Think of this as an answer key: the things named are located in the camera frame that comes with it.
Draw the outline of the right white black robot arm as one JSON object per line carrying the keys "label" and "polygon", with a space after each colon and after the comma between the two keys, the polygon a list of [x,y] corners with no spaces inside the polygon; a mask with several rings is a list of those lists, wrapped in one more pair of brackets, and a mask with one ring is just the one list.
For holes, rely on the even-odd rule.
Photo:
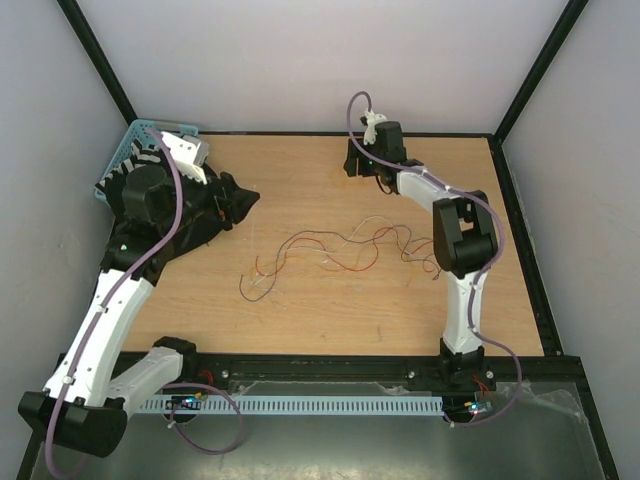
{"label": "right white black robot arm", "polygon": [[480,190],[458,190],[409,158],[399,122],[367,113],[361,123],[363,134],[353,135],[348,146],[347,175],[373,177],[380,187],[413,200],[432,215],[434,255],[448,285],[437,376],[445,387],[460,389],[484,365],[482,296],[491,261],[499,252],[487,196]]}

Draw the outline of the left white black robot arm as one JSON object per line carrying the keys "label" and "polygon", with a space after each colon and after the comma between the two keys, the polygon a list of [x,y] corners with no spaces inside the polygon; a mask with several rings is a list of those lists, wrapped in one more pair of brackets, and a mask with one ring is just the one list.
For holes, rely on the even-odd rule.
{"label": "left white black robot arm", "polygon": [[173,383],[194,384],[194,343],[164,336],[142,360],[114,373],[124,340],[166,265],[229,231],[260,195],[211,169],[198,182],[146,165],[114,172],[102,187],[116,226],[101,262],[94,298],[69,351],[40,392],[23,395],[18,411],[46,441],[104,458],[129,418]]}

